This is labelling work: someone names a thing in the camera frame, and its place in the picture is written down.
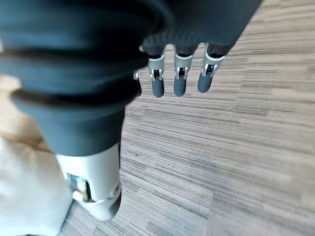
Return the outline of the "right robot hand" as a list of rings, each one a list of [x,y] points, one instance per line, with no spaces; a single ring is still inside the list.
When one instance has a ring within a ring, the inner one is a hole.
[[[193,54],[205,44],[197,84],[209,90],[259,0],[3,0],[1,73],[19,79],[12,102],[34,119],[72,196],[99,220],[119,210],[126,106],[147,67],[164,94],[165,47],[174,47],[174,94],[186,92]]]

